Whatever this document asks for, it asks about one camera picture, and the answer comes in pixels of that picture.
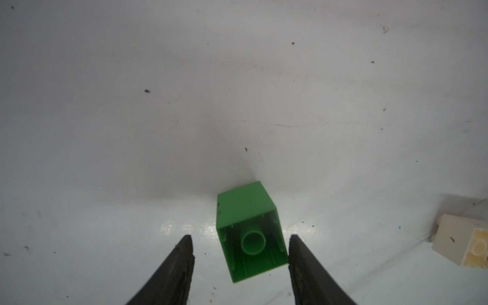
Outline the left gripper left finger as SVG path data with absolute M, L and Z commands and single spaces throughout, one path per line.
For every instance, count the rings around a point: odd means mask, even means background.
M 185 235 L 127 305 L 186 304 L 194 263 L 193 241 Z

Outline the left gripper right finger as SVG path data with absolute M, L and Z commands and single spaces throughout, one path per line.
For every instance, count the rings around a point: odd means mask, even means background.
M 296 305 L 356 305 L 298 235 L 290 238 L 288 261 Z

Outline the dark green lego cube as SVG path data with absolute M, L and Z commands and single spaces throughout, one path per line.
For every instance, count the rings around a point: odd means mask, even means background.
M 260 181 L 217 195 L 216 231 L 233 283 L 288 264 L 277 207 Z

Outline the cream lego brick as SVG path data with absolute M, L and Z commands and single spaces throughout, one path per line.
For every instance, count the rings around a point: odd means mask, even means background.
M 487 269 L 487 222 L 444 214 L 431 237 L 432 249 L 458 266 Z

